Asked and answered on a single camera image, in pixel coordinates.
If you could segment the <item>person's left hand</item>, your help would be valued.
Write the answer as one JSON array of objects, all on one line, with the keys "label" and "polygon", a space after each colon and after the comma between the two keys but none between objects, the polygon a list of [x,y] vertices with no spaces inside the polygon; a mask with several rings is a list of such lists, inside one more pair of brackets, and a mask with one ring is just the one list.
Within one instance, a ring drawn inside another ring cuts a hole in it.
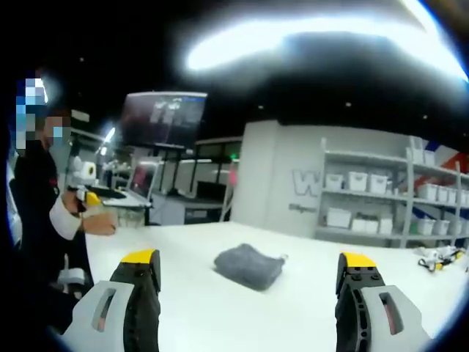
[{"label": "person's left hand", "polygon": [[109,212],[98,213],[83,219],[82,227],[85,233],[91,235],[113,235],[117,225],[114,215]]}]

